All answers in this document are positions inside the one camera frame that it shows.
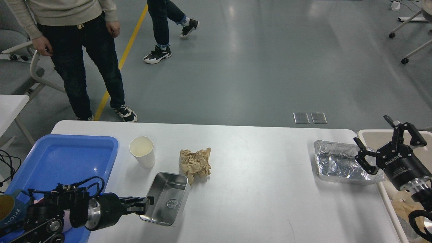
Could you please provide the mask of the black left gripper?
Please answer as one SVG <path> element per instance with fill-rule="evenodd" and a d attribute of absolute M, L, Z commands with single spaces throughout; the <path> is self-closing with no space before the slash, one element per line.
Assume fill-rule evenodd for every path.
<path fill-rule="evenodd" d="M 146 214 L 147 207 L 144 206 L 152 206 L 154 201 L 154 196 L 118 197 L 114 193 L 90 198 L 89 193 L 85 192 L 75 197 L 69 221 L 73 228 L 84 226 L 89 231 L 96 231 L 115 225 L 123 215 Z"/>

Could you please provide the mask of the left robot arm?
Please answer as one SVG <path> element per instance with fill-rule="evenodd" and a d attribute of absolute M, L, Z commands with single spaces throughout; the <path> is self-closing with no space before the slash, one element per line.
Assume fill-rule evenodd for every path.
<path fill-rule="evenodd" d="M 154 205 L 155 198 L 119 197 L 114 193 L 102 193 L 105 181 L 85 183 L 85 180 L 70 185 L 58 184 L 55 189 L 41 191 L 28 189 L 24 194 L 30 197 L 27 203 L 16 203 L 16 197 L 22 191 L 4 195 L 1 205 L 1 236 L 18 229 L 24 232 L 12 239 L 13 243 L 63 243 L 65 236 L 65 211 L 69 211 L 69 223 L 73 228 L 84 226 L 89 231 L 96 231 L 115 225 L 120 217 L 128 214 L 144 215 Z"/>

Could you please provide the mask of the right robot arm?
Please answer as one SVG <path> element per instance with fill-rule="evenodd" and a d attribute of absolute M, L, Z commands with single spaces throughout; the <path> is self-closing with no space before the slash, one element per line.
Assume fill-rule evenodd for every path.
<path fill-rule="evenodd" d="M 431 233 L 426 228 L 421 230 L 416 222 L 421 216 L 431 219 L 432 190 L 427 184 L 431 181 L 431 172 L 413 152 L 417 147 L 426 146 L 427 142 L 413 124 L 394 121 L 388 115 L 384 115 L 384 119 L 393 128 L 392 140 L 373 152 L 355 137 L 359 147 L 355 161 L 367 174 L 375 175 L 382 170 L 395 189 L 411 193 L 412 199 L 423 209 L 409 213 L 409 224 L 421 238 L 431 242 Z"/>

